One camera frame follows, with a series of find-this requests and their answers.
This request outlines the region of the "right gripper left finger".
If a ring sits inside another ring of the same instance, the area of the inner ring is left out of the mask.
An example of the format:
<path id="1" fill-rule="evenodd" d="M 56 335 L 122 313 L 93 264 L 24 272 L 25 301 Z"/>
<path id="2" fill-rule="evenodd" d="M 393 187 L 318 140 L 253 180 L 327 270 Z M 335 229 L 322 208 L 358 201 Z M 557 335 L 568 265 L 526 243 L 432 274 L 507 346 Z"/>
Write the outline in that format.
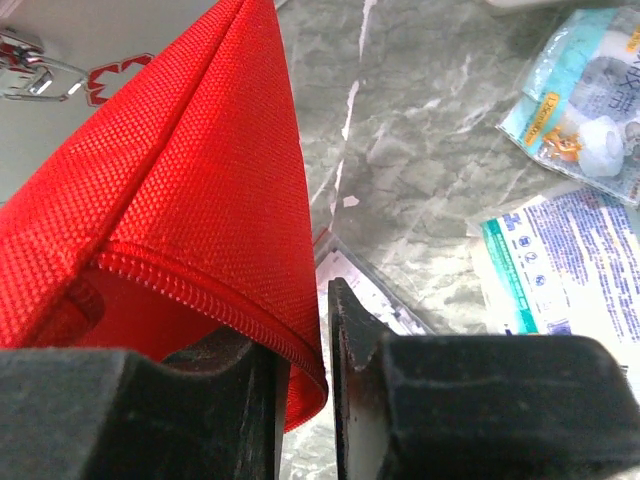
<path id="1" fill-rule="evenodd" d="M 5 479 L 274 479 L 289 363 L 222 328 L 162 361 L 124 349 L 1 354 Z"/>

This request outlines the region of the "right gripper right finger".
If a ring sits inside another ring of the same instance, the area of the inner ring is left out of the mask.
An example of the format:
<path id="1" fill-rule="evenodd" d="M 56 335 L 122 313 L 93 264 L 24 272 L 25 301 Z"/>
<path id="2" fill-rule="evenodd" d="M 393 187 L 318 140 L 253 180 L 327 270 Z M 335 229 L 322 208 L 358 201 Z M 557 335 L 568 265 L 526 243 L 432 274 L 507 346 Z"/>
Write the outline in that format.
<path id="1" fill-rule="evenodd" d="M 342 479 L 605 479 L 639 464 L 639 406 L 580 336 L 401 336 L 328 284 Z"/>

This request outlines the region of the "clear bag of pads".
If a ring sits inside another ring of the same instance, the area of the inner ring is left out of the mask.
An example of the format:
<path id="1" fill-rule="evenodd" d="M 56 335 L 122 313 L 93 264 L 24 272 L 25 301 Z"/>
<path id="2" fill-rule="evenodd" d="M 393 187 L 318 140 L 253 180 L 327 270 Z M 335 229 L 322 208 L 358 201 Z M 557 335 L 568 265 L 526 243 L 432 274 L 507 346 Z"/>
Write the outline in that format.
<path id="1" fill-rule="evenodd" d="M 342 278 L 363 307 L 399 335 L 432 335 L 434 331 L 392 292 L 333 232 L 324 228 L 313 241 L 320 317 L 327 319 L 328 284 Z"/>

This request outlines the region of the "red first aid pouch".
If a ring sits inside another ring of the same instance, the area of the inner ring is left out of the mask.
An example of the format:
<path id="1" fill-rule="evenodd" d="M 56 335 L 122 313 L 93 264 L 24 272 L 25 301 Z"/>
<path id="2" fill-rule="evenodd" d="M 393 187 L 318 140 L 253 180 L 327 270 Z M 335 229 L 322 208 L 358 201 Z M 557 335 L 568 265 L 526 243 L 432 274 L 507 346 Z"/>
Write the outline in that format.
<path id="1" fill-rule="evenodd" d="M 221 1 L 1 210 L 1 344 L 160 360 L 228 326 L 325 405 L 304 161 L 275 6 Z"/>

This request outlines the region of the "white blue gauze packet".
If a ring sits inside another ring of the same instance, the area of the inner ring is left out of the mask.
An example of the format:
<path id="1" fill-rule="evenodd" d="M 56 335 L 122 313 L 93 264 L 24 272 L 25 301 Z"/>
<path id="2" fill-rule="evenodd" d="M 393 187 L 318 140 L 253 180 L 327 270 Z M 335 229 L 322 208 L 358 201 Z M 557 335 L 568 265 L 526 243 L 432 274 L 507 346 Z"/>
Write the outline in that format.
<path id="1" fill-rule="evenodd" d="M 639 213 L 586 187 L 472 223 L 485 291 L 506 334 L 639 344 Z"/>

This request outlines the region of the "teal tape roll packet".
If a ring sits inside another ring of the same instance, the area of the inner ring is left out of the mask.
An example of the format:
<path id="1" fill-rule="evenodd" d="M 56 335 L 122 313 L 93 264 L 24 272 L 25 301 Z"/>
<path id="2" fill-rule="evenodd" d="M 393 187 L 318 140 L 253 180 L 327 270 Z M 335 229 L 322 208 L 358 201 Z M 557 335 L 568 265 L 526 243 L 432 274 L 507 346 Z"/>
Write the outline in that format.
<path id="1" fill-rule="evenodd" d="M 579 9 L 499 125 L 540 165 L 639 204 L 639 7 Z"/>

